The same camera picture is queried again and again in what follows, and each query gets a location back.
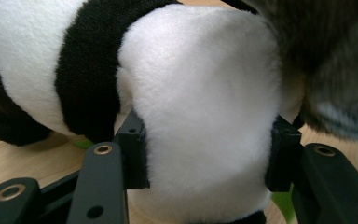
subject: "panda body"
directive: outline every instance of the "panda body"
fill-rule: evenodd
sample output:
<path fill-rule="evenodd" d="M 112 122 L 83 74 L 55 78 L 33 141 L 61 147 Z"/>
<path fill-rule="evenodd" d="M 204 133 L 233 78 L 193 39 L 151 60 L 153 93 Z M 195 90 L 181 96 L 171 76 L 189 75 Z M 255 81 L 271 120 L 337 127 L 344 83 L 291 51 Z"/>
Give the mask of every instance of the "panda body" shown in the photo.
<path fill-rule="evenodd" d="M 135 208 L 169 223 L 248 217 L 269 202 L 272 123 L 297 105 L 282 103 L 275 39 L 250 13 L 170 3 L 0 0 L 0 139 L 41 140 L 10 138 L 27 121 L 29 134 L 109 141 L 133 107 L 151 182 L 129 192 Z"/>

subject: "white fur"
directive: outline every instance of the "white fur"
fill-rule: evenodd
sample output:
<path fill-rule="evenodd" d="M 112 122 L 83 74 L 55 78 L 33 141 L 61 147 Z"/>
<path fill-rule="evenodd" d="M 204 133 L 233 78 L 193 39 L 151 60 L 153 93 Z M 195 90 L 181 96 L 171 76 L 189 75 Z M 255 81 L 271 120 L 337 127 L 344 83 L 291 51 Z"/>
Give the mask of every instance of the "white fur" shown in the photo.
<path fill-rule="evenodd" d="M 156 9 L 126 33 L 119 61 L 121 102 L 147 129 L 151 189 L 130 191 L 133 205 L 170 223 L 229 222 L 264 209 L 282 100 L 263 19 L 220 7 Z"/>
<path fill-rule="evenodd" d="M 35 120 L 71 135 L 55 91 L 64 32 L 87 0 L 0 0 L 0 75 L 7 95 Z"/>

